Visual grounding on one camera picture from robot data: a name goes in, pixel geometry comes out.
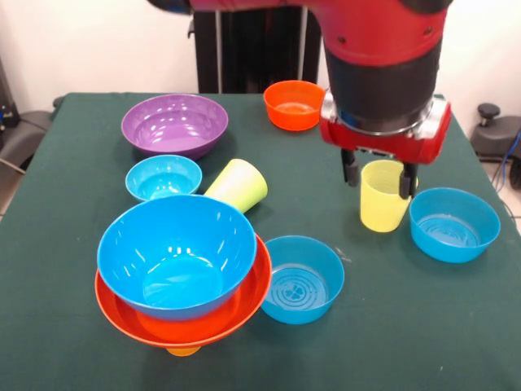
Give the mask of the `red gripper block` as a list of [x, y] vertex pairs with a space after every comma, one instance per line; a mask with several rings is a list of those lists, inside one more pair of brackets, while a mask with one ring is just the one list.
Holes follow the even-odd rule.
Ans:
[[451, 107], [443, 98], [433, 98], [426, 106], [426, 116], [412, 125], [391, 132], [365, 132], [343, 121], [333, 95], [325, 93], [319, 118], [322, 139], [342, 148], [344, 181], [350, 187], [359, 184], [359, 164], [354, 151], [364, 150], [393, 156], [403, 162], [399, 181], [402, 199], [414, 197], [417, 188], [417, 165], [429, 165], [440, 154], [451, 121]]

